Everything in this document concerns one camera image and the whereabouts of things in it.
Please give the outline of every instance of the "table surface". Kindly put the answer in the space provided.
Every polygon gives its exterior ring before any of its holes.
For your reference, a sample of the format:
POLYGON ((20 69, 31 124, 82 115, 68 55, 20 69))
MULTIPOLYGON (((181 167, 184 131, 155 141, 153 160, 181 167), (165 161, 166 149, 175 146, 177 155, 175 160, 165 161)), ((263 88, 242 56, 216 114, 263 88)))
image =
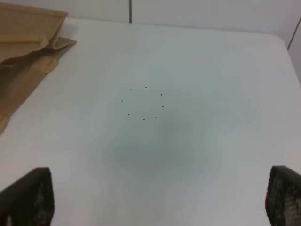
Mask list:
POLYGON ((301 172, 301 89, 272 35, 67 19, 78 41, 0 136, 0 189, 50 167, 52 225, 269 225, 301 172))

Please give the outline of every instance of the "brown paper bag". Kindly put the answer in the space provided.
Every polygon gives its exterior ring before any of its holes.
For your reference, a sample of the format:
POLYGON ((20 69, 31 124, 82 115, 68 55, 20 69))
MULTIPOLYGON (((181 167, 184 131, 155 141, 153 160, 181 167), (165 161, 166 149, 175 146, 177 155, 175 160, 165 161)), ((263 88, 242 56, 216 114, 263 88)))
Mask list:
POLYGON ((0 3, 0 133, 76 41, 58 37, 67 13, 0 3))

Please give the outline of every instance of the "white wall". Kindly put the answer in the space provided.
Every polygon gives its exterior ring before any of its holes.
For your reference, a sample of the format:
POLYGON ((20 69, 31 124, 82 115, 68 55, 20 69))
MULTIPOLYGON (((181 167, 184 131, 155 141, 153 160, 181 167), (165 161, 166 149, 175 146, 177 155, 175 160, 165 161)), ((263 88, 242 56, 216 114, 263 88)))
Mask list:
POLYGON ((128 23, 128 0, 6 0, 8 3, 66 11, 70 17, 128 23))
POLYGON ((301 0, 133 0, 133 23, 271 33, 288 46, 301 0))
POLYGON ((290 54, 298 79, 301 82, 301 26, 300 25, 288 52, 290 54))

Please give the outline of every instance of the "black object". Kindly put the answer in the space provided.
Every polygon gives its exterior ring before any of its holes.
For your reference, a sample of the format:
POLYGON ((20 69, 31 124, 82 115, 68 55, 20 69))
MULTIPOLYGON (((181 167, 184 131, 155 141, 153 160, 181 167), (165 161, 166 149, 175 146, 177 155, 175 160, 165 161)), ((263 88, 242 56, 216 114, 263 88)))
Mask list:
POLYGON ((129 9, 129 23, 132 23, 132 0, 128 1, 128 9, 129 9))
POLYGON ((301 175, 273 166, 265 208, 272 226, 301 226, 301 175))
POLYGON ((0 192, 0 226, 49 226, 54 203, 49 168, 35 168, 0 192))

